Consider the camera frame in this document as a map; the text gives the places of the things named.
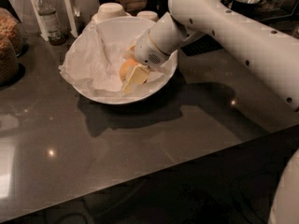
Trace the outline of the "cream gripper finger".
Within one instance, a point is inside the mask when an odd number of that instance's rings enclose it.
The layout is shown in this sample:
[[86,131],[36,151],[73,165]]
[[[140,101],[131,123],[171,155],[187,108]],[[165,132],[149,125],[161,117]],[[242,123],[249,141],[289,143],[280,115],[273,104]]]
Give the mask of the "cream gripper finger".
[[145,83],[149,77],[150,69],[142,64],[138,64],[129,69],[124,82],[122,82],[122,91],[130,93],[137,85]]
[[128,60],[128,59],[133,59],[135,57],[135,46],[129,47],[123,54],[123,58]]

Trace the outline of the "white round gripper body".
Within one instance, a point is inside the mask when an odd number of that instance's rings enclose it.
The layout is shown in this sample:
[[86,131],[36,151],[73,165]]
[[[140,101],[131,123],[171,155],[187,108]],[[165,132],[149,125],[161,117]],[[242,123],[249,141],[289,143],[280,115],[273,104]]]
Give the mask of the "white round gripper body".
[[149,31],[137,39],[134,56],[139,63],[151,67],[163,65],[170,57],[157,47]]

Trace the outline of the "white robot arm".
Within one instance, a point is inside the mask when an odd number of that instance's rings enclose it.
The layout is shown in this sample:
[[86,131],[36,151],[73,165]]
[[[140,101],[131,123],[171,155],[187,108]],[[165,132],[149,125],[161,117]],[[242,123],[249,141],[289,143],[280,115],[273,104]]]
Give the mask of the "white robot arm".
[[[134,56],[159,67],[199,33],[209,34],[296,112],[299,106],[298,41],[232,11],[219,0],[168,0],[166,12],[135,43]],[[278,184],[261,217],[239,191],[233,201],[240,224],[298,224],[298,151],[282,158]]]

